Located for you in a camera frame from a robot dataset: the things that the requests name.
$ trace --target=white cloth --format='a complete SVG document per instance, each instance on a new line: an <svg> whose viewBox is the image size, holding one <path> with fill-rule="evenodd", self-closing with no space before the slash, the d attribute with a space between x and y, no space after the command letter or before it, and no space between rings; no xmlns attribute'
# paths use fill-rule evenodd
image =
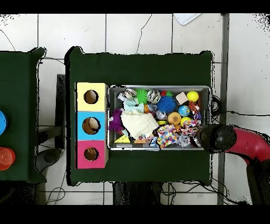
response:
<svg viewBox="0 0 270 224"><path fill-rule="evenodd" d="M135 140L140 135L149 137L153 130L158 128L158 123L151 114L141 114L137 111L124 111L121 114L123 126L129 131L131 137Z"/></svg>

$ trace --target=yellow ball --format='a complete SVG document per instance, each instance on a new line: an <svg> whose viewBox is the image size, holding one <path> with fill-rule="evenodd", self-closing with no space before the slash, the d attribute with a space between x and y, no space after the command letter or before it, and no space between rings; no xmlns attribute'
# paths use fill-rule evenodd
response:
<svg viewBox="0 0 270 224"><path fill-rule="evenodd" d="M189 117L183 117L182 120L181 120L181 123L180 123L182 127L184 127L184 122L186 120L191 120L191 119Z"/></svg>
<svg viewBox="0 0 270 224"><path fill-rule="evenodd" d="M199 94L196 91L190 91L187 93L189 101L196 102L199 99Z"/></svg>

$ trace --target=dark green table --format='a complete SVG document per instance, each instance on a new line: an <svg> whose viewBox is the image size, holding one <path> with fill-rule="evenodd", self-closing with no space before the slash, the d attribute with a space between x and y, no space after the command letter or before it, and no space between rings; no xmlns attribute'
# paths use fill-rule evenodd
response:
<svg viewBox="0 0 270 224"><path fill-rule="evenodd" d="M0 135L0 147L16 154L14 164L0 171L0 180L45 182L34 165L37 145L37 64L45 49L28 53L0 52L0 110L8 127Z"/></svg>
<svg viewBox="0 0 270 224"><path fill-rule="evenodd" d="M205 151L110 151L104 169L75 168L75 82L109 85L211 86L209 51L202 54L117 55L83 54L72 47L65 56L67 182L183 181L210 184Z"/></svg>

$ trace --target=blue button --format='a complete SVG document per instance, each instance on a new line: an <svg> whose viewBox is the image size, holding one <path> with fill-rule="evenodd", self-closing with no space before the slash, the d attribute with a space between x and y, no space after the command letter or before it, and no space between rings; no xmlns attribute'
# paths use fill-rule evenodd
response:
<svg viewBox="0 0 270 224"><path fill-rule="evenodd" d="M3 112L0 110L0 135L5 131L7 126L7 119Z"/></svg>

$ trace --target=toy block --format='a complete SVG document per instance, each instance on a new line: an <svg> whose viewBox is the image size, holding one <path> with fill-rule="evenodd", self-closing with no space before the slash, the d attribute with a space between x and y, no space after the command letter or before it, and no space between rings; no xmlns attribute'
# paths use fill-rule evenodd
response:
<svg viewBox="0 0 270 224"><path fill-rule="evenodd" d="M78 141L77 169L105 168L108 158L106 141Z"/></svg>
<svg viewBox="0 0 270 224"><path fill-rule="evenodd" d="M181 92L180 94L176 96L176 100L180 105L182 105L183 103L188 101L188 98L184 92Z"/></svg>
<svg viewBox="0 0 270 224"><path fill-rule="evenodd" d="M105 112L78 111L78 141L105 140L107 135L107 118Z"/></svg>
<svg viewBox="0 0 270 224"><path fill-rule="evenodd" d="M104 83L77 82L78 111L106 111L107 85Z"/></svg>

